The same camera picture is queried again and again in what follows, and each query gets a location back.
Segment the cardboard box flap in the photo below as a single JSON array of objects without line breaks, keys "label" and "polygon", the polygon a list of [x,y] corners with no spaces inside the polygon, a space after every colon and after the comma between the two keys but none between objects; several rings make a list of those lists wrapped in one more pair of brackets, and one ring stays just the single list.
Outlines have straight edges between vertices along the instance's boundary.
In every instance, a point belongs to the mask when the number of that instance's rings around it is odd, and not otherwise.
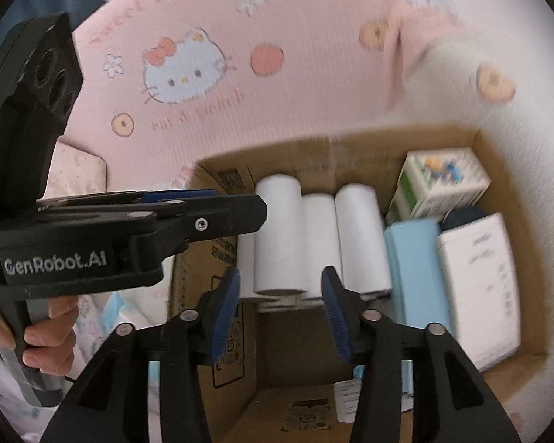
[{"label": "cardboard box flap", "polygon": [[228,193],[253,193],[260,179],[274,174],[295,176],[304,193],[334,194],[348,183],[363,183],[376,189],[385,211],[407,152],[468,147],[475,136],[458,125],[384,129],[250,148],[199,165]]}]

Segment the screw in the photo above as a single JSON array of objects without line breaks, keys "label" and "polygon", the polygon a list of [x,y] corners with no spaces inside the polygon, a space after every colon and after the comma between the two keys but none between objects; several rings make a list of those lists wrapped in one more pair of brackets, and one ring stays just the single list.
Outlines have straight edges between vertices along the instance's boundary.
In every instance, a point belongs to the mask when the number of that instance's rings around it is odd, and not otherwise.
[{"label": "screw", "polygon": [[440,325],[438,323],[431,323],[429,325],[428,330],[432,335],[435,335],[436,337],[440,337],[445,334],[445,327],[443,325]]},{"label": "screw", "polygon": [[207,230],[207,227],[209,226],[209,223],[207,223],[207,220],[205,218],[198,218],[195,222],[195,229],[197,231],[205,231]]},{"label": "screw", "polygon": [[376,309],[367,309],[363,312],[363,318],[368,321],[380,321],[382,314]]},{"label": "screw", "polygon": [[129,323],[121,323],[117,328],[115,328],[115,333],[120,337],[126,337],[133,331],[133,326]]},{"label": "screw", "polygon": [[194,309],[186,309],[179,315],[179,318],[183,321],[195,321],[199,318],[199,313]]},{"label": "screw", "polygon": [[127,216],[129,218],[145,218],[153,214],[154,212],[152,211],[130,211],[130,213],[127,213]]}]

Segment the camera lens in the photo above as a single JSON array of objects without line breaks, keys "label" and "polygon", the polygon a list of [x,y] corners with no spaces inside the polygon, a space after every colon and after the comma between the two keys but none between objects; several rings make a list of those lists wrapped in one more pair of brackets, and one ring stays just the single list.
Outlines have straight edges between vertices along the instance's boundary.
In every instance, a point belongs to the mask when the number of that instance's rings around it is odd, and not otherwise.
[{"label": "camera lens", "polygon": [[64,116],[64,117],[68,116],[69,112],[72,109],[72,103],[74,103],[74,92],[70,91],[66,95],[65,100],[64,100],[64,102],[62,103],[62,106],[61,106],[62,116]]},{"label": "camera lens", "polygon": [[37,88],[41,88],[45,83],[49,81],[51,74],[55,67],[55,50],[47,50],[37,65],[35,70],[35,85]]},{"label": "camera lens", "polygon": [[61,97],[64,95],[66,83],[65,69],[63,69],[59,72],[59,75],[57,75],[49,94],[49,106],[52,109],[55,108],[55,106],[59,103],[59,100],[61,100]]}]

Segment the light blue box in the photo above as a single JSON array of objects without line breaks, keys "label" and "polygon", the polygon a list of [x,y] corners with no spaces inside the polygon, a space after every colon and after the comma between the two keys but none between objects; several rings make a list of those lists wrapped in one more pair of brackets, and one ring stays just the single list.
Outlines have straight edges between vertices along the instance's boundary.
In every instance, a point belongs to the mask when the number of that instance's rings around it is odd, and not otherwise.
[{"label": "light blue box", "polygon": [[[437,250],[437,220],[394,223],[384,232],[395,321],[415,328],[440,323],[452,333],[451,309]],[[413,394],[412,362],[402,362],[402,392]]]}]

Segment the printed barcode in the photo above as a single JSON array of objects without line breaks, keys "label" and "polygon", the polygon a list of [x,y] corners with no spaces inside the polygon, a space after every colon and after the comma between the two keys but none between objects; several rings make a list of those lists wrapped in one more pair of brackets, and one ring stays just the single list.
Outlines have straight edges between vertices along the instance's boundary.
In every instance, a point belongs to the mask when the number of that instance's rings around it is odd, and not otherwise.
[{"label": "printed barcode", "polygon": [[246,189],[242,177],[238,170],[226,170],[218,172],[218,178],[222,182],[222,187],[226,190],[227,193],[230,193],[234,190]]}]

